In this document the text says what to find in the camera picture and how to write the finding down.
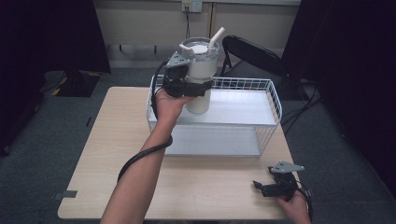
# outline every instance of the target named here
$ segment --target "cylindrical container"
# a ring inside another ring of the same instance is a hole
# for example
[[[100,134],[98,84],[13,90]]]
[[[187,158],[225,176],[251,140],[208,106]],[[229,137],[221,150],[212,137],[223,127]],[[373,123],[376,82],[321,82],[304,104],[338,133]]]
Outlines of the cylindrical container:
[[[186,79],[188,82],[202,84],[210,81],[218,70],[219,43],[215,43],[213,49],[207,49],[210,39],[203,37],[190,38],[181,44],[188,49],[182,49],[182,55],[191,60],[189,72]],[[201,114],[209,109],[210,90],[205,92],[205,96],[198,96],[193,101],[187,103],[186,107],[191,113]]]
[[[204,82],[211,81],[212,77],[203,78],[203,79],[186,77],[186,80],[187,82],[202,84]],[[210,94],[211,94],[211,90],[205,91],[205,96],[197,96],[192,101],[186,103],[187,110],[189,110],[191,113],[194,114],[205,113],[209,109]]]

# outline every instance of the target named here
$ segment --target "hand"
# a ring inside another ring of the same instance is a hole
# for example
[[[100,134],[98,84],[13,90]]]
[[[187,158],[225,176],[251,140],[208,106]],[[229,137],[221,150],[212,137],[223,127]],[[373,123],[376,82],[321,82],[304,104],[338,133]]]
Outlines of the hand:
[[[293,197],[286,202],[283,198],[275,198],[285,210],[286,215],[294,224],[311,223],[304,195],[296,190]]]
[[[180,116],[183,105],[194,99],[194,97],[175,98],[166,93],[165,90],[157,92],[157,111],[158,123],[176,124],[178,116]]]

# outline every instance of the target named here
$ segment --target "cable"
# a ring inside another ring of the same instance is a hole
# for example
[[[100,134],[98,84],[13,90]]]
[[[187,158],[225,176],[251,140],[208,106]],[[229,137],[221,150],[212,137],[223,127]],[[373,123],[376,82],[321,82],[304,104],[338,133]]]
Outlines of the cable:
[[[187,19],[187,30],[186,30],[186,39],[190,38],[190,8],[189,7],[184,7],[184,11],[186,13],[186,19]]]
[[[311,108],[313,105],[316,105],[318,102],[320,102],[321,98],[317,99],[314,103],[311,104],[312,100],[315,97],[315,94],[318,90],[318,86],[315,86],[315,90],[312,93],[312,96],[309,98],[308,102],[300,109],[297,110],[291,110],[290,112],[284,114],[282,117],[286,117],[287,115],[289,115],[292,112],[295,112],[290,118],[286,119],[285,121],[282,122],[282,126],[285,126],[288,122],[290,122],[293,119],[293,122],[291,123],[291,125],[289,126],[289,128],[284,132],[284,134],[286,135],[289,130],[291,129],[291,127],[293,126],[293,124],[297,121],[297,119],[303,114],[303,112],[305,112],[305,110]]]
[[[171,146],[173,143],[173,138],[172,135],[169,137],[169,140],[166,143],[160,144],[156,147],[151,147],[148,149],[145,149],[143,151],[140,151],[139,153],[137,153],[136,155],[134,155],[131,159],[129,159],[127,162],[125,162],[125,164],[122,166],[122,169],[120,170],[119,173],[119,178],[117,179],[117,182],[120,181],[120,179],[122,178],[123,174],[128,170],[128,168],[136,161],[142,159],[143,157],[147,156],[148,154],[151,154],[153,152],[156,152],[158,150],[161,150],[163,148],[169,147]]]
[[[155,118],[158,118],[158,114],[157,114],[157,92],[159,90],[155,90],[156,89],[156,85],[157,85],[157,78],[158,78],[158,74],[160,73],[161,68],[166,65],[168,63],[168,61],[163,61],[160,66],[158,66],[157,70],[155,71],[154,77],[152,79],[152,83],[151,83],[151,107],[153,110],[153,113],[155,115]],[[122,176],[125,174],[125,172],[128,170],[128,168],[136,161],[142,159],[143,157],[147,156],[148,154],[151,154],[153,152],[156,152],[158,150],[161,150],[163,148],[166,147],[170,147],[173,143],[173,137],[172,135],[169,137],[168,141],[166,143],[160,144],[158,146],[155,147],[151,147],[148,149],[145,149],[143,151],[140,151],[139,153],[137,153],[136,155],[134,155],[131,159],[129,159],[127,162],[125,162],[125,164],[122,166],[120,173],[119,173],[119,177],[117,179],[117,182],[120,181],[120,179],[122,178]]]
[[[291,183],[288,183],[280,178],[274,178],[274,180],[278,180],[280,182],[282,182],[283,184],[292,186]],[[312,220],[314,218],[314,209],[312,207],[312,200],[311,200],[311,190],[309,190],[309,188],[307,188],[303,183],[301,183],[300,181],[296,180],[297,183],[299,183],[301,185],[300,188],[297,188],[295,190],[299,191],[301,194],[303,194],[305,201],[306,201],[306,205],[307,205],[307,209],[308,209],[308,216],[309,219]]]

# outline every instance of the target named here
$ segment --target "wooden table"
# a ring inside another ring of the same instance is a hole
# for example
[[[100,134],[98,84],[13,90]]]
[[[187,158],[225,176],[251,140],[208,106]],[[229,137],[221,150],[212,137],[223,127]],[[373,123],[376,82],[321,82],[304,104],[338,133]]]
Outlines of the wooden table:
[[[101,218],[120,168],[149,136],[148,94],[149,88],[109,89],[67,188],[77,195],[63,198],[60,218]],[[252,184],[274,183],[267,167],[279,161],[292,162],[280,125],[259,158],[165,156],[146,219],[285,219]]]

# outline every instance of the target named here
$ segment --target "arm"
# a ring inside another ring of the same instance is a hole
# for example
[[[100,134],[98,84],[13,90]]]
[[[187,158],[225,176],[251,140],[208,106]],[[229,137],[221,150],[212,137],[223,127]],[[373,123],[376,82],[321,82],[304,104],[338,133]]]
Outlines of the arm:
[[[285,210],[286,215],[294,224],[311,223],[305,197],[298,190],[294,192],[293,197],[288,202],[282,198],[275,198],[275,200],[280,204],[283,210]]]
[[[191,99],[172,98],[165,91],[157,93],[157,124],[141,151],[168,141],[183,105]],[[114,188],[101,223],[143,223],[157,185],[163,154],[164,149],[153,152],[128,168]]]

